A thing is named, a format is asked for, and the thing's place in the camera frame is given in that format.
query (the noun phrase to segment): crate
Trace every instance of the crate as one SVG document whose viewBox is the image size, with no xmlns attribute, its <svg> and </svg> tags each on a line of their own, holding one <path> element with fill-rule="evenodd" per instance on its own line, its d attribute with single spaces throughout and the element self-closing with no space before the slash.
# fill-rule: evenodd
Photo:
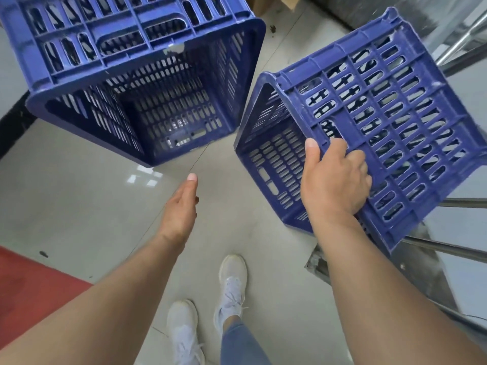
<svg viewBox="0 0 487 365">
<path fill-rule="evenodd" d="M 235 151 L 282 221 L 312 232 L 301 202 L 305 138 L 366 154 L 356 217 L 385 253 L 485 162 L 487 144 L 412 27 L 389 8 L 337 42 L 262 73 Z"/>
<path fill-rule="evenodd" d="M 245 0 L 0 0 L 54 125 L 145 166 L 234 132 L 265 35 Z"/>
</svg>

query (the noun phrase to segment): jeans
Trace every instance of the jeans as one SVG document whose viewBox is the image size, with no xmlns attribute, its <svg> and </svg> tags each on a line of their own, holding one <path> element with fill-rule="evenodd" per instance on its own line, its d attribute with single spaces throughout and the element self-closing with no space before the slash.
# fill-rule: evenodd
<svg viewBox="0 0 487 365">
<path fill-rule="evenodd" d="M 236 322 L 223 333 L 220 365 L 271 365 L 271 363 L 248 328 L 242 322 Z"/>
</svg>

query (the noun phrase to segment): person's left hand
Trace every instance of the person's left hand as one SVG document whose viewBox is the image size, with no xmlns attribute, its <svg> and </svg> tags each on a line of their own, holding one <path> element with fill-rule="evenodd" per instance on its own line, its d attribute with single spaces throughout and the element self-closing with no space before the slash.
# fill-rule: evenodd
<svg viewBox="0 0 487 365">
<path fill-rule="evenodd" d="M 166 203 L 161 225 L 156 234 L 157 239 L 162 239 L 162 243 L 174 247 L 179 253 L 184 250 L 197 217 L 196 205 L 199 202 L 199 198 L 196 197 L 197 188 L 198 177 L 192 173 Z"/>
</svg>

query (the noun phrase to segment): white shoe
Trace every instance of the white shoe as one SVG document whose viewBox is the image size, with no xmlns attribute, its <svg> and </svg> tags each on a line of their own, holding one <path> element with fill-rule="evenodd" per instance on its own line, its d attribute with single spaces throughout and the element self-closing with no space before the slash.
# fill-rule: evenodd
<svg viewBox="0 0 487 365">
<path fill-rule="evenodd" d="M 204 354 L 196 337 L 198 312 L 190 300 L 174 302 L 167 313 L 167 330 L 176 365 L 204 365 Z"/>
<path fill-rule="evenodd" d="M 230 316 L 242 316 L 242 304 L 247 286 L 247 266 L 238 255 L 228 255 L 220 266 L 221 296 L 213 317 L 213 323 L 223 335 L 223 323 Z"/>
</svg>

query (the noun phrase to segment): ankle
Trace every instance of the ankle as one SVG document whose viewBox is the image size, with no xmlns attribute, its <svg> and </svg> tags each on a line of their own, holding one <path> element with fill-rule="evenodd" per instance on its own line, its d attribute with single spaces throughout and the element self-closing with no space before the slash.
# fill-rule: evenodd
<svg viewBox="0 0 487 365">
<path fill-rule="evenodd" d="M 227 331 L 228 328 L 231 327 L 232 324 L 240 322 L 240 316 L 238 315 L 232 315 L 229 316 L 224 322 L 223 322 L 223 333 Z"/>
</svg>

